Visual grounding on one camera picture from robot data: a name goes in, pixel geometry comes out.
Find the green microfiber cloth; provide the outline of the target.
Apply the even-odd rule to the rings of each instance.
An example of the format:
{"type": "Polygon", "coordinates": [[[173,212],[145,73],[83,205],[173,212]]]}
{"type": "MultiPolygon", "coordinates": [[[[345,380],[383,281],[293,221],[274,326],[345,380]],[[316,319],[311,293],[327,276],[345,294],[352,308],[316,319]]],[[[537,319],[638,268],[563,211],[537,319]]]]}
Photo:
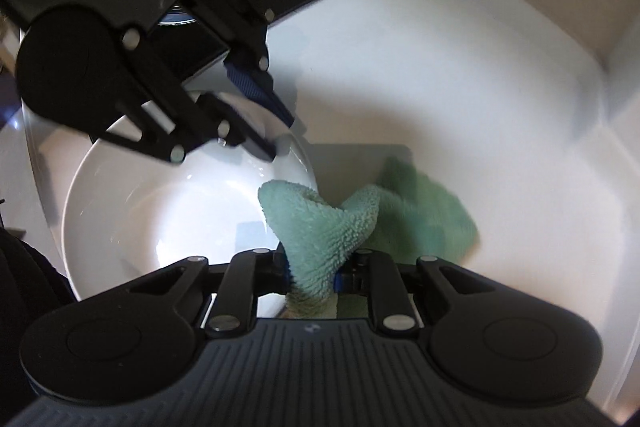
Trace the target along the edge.
{"type": "Polygon", "coordinates": [[[262,184],[258,200],[288,257],[291,319],[366,315],[363,298],[339,296],[333,288],[338,269],[359,248],[412,265],[425,255],[459,262],[478,241],[461,200],[395,157],[386,159],[374,183],[337,206],[313,188],[282,180],[262,184]]]}

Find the white ceramic bowl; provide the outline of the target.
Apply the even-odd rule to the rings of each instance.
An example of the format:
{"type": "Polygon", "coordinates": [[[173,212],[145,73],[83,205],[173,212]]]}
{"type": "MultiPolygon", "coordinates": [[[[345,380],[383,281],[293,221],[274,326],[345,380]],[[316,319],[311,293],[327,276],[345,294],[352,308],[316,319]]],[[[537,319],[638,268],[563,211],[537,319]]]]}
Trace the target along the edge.
{"type": "Polygon", "coordinates": [[[316,187],[294,134],[267,109],[224,93],[228,103],[277,147],[261,161],[243,147],[212,141],[179,165],[103,140],[93,143],[70,184],[62,219],[64,265],[80,299],[185,257],[213,265],[239,251],[274,248],[258,191],[270,180],[316,187]]]}

